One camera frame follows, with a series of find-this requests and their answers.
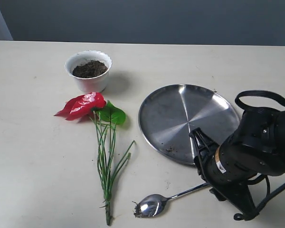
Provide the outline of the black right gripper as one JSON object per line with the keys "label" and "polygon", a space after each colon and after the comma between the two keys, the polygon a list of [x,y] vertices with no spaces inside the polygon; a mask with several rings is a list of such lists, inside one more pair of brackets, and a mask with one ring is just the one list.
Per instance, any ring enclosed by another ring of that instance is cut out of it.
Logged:
{"label": "black right gripper", "polygon": [[257,207],[246,181],[259,173],[259,139],[232,134],[219,145],[201,128],[192,130],[189,137],[198,175],[210,185],[209,192],[218,201],[228,201],[241,212],[234,215],[234,220],[254,219],[258,215]]}

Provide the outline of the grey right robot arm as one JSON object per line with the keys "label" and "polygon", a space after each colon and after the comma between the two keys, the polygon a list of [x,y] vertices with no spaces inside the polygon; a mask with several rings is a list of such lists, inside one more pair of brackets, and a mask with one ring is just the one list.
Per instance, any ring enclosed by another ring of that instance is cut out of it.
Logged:
{"label": "grey right robot arm", "polygon": [[236,221],[254,219],[265,205],[285,190],[266,190],[265,198],[255,205],[250,185],[285,174],[285,111],[272,108],[245,111],[238,128],[218,144],[200,128],[189,134],[194,142],[195,165],[199,176],[210,185],[220,201],[238,209]]}

